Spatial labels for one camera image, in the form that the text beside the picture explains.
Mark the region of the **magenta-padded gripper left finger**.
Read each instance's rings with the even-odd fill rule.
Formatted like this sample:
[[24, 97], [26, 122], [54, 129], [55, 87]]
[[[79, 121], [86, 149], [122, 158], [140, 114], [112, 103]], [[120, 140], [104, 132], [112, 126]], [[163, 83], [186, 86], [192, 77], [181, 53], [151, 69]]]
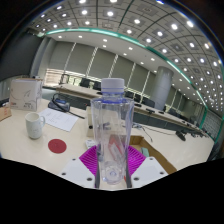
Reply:
[[71, 159], [59, 176], [84, 188], [99, 186], [96, 147], [92, 146], [79, 158]]

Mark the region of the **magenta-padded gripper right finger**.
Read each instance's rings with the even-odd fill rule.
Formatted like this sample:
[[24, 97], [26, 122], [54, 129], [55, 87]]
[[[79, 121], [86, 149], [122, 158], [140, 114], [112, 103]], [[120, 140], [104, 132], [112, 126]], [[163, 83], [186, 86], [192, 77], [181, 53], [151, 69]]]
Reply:
[[128, 148], [127, 168], [130, 188], [143, 187], [168, 175], [155, 157], [146, 157], [132, 146]]

